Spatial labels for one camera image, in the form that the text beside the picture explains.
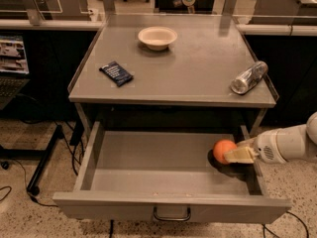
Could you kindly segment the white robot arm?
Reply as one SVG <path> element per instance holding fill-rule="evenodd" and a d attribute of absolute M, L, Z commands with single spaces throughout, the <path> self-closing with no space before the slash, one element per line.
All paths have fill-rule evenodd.
<path fill-rule="evenodd" d="M 305 124 L 265 131 L 240 142 L 222 157 L 226 163 L 252 164 L 256 159 L 267 164 L 291 160 L 317 161 L 317 112 Z"/>

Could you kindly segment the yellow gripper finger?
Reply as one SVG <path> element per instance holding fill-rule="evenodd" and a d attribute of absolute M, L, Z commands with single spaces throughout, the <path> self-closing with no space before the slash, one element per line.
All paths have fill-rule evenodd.
<path fill-rule="evenodd" d="M 258 155 L 251 147 L 245 146 L 226 152 L 224 159 L 230 164 L 252 164 Z"/>
<path fill-rule="evenodd" d="M 239 143 L 236 143 L 236 145 L 237 145 L 237 147 L 244 147 L 244 146 L 252 147 L 253 144 L 254 144 L 255 139 L 256 139 L 256 137 L 250 138 L 250 139 L 241 141 Z"/>

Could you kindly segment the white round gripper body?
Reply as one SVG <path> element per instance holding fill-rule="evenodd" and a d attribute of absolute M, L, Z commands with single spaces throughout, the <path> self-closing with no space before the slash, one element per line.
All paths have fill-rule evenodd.
<path fill-rule="evenodd" d="M 259 134 L 254 141 L 254 149 L 262 161 L 267 164 L 285 164 L 286 159 L 277 146 L 278 129 L 265 131 Z"/>

